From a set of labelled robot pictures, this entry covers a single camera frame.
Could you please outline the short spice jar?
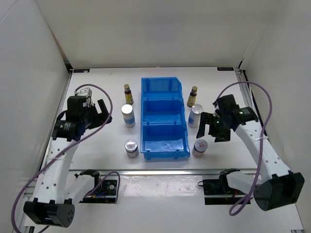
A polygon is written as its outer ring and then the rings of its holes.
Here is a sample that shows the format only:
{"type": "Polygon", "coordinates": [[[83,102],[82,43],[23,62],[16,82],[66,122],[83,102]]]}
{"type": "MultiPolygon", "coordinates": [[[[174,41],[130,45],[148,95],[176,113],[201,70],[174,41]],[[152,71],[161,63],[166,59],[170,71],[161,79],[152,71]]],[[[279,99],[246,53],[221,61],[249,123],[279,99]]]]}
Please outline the short spice jar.
{"type": "Polygon", "coordinates": [[[205,151],[208,148],[208,143],[204,139],[197,139],[194,142],[193,148],[192,148],[192,155],[194,157],[200,158],[204,155],[205,151]]]}
{"type": "Polygon", "coordinates": [[[134,139],[129,139],[124,143],[127,156],[130,158],[136,158],[139,155],[138,143],[134,139]]]}

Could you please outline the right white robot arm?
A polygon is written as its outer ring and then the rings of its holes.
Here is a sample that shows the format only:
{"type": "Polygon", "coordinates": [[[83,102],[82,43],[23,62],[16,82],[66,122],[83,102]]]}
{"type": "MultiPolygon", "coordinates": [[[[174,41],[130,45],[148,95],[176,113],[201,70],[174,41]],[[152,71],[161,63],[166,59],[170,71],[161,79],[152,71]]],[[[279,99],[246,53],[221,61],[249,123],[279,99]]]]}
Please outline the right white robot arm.
{"type": "Polygon", "coordinates": [[[297,202],[304,185],[300,172],[294,173],[278,156],[269,140],[263,135],[258,116],[250,107],[241,108],[233,95],[226,95],[214,102],[215,112],[202,112],[197,138],[208,134],[215,142],[230,141],[234,132],[246,145],[259,171],[250,178],[239,169],[231,168],[220,173],[218,188],[224,194],[234,189],[250,192],[259,208],[269,211],[297,202]]]}

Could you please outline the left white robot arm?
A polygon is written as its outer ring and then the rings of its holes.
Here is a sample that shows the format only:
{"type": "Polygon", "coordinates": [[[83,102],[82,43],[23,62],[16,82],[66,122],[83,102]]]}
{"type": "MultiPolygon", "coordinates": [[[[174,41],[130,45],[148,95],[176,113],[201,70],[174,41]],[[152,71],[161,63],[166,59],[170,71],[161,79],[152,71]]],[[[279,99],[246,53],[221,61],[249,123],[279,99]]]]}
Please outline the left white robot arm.
{"type": "Polygon", "coordinates": [[[90,94],[77,94],[67,100],[67,109],[57,118],[52,132],[49,161],[37,174],[40,178],[33,200],[24,204],[24,213],[38,225],[67,228],[73,221],[75,205],[99,193],[102,180],[99,172],[83,170],[75,183],[66,188],[73,156],[85,138],[86,130],[98,132],[112,121],[104,100],[93,103],[90,94]]]}

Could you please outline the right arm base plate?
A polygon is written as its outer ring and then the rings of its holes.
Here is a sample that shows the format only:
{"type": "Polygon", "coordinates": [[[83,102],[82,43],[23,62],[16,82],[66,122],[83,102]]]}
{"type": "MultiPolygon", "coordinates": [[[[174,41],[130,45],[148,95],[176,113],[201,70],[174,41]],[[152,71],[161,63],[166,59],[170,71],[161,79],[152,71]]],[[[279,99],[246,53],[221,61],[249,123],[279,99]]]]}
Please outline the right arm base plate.
{"type": "Polygon", "coordinates": [[[197,185],[203,188],[205,205],[233,205],[246,195],[232,188],[225,192],[217,179],[205,179],[197,185]]]}

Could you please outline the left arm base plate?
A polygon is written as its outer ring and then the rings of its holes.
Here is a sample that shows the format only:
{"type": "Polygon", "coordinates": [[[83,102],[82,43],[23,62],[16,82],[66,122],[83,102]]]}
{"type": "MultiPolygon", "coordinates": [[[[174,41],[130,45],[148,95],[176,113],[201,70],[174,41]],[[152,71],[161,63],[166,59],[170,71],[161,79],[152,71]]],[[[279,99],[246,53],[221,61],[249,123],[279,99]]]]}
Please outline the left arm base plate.
{"type": "MultiPolygon", "coordinates": [[[[76,178],[80,176],[91,176],[94,180],[94,187],[100,182],[101,175],[98,171],[88,169],[83,170],[79,174],[75,174],[76,178]]],[[[80,203],[98,203],[113,204],[116,203],[119,181],[114,179],[105,179],[90,196],[83,198],[80,203]]]]}

